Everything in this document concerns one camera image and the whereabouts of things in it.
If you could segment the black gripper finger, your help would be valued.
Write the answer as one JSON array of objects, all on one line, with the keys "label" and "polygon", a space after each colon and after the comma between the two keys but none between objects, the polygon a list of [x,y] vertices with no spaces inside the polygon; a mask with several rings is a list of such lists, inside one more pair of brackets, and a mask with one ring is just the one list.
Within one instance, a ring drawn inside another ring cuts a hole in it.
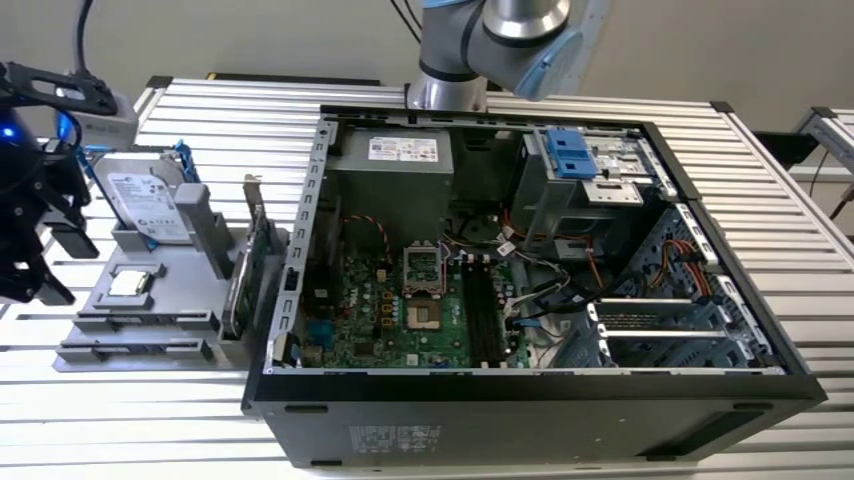
[{"label": "black gripper finger", "polygon": [[76,155],[50,155],[44,172],[38,196],[48,210],[42,221],[72,258],[95,259],[99,250],[87,235],[87,221],[82,212],[91,202],[91,195]]},{"label": "black gripper finger", "polygon": [[75,296],[62,284],[43,258],[44,246],[35,223],[22,209],[2,210],[2,303],[62,306]]}]

